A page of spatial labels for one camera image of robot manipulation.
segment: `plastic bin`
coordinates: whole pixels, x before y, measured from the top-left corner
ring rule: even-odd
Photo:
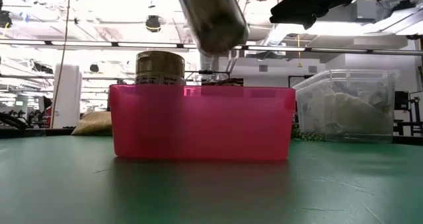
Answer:
[[[282,161],[295,91],[284,88],[112,85],[119,157]]]
[[[392,140],[396,71],[323,71],[293,88],[301,131],[334,141]]]

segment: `cylindrical container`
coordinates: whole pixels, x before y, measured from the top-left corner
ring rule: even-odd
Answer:
[[[170,52],[148,51],[137,55],[136,84],[183,85],[185,60]]]
[[[179,0],[194,39],[206,54],[245,42],[249,30],[237,0]]]

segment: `green table surface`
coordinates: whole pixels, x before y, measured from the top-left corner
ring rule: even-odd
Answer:
[[[0,140],[0,223],[423,223],[423,147],[298,142],[283,163],[129,161],[111,137]]]

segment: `transparent storage container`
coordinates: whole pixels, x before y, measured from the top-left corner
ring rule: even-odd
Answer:
[[[299,127],[332,141],[390,142],[396,71],[335,69],[293,88]]]

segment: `pink plastic bin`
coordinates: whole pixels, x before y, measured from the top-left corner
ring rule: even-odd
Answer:
[[[110,108],[114,152],[119,157],[283,161],[295,91],[112,85]]]

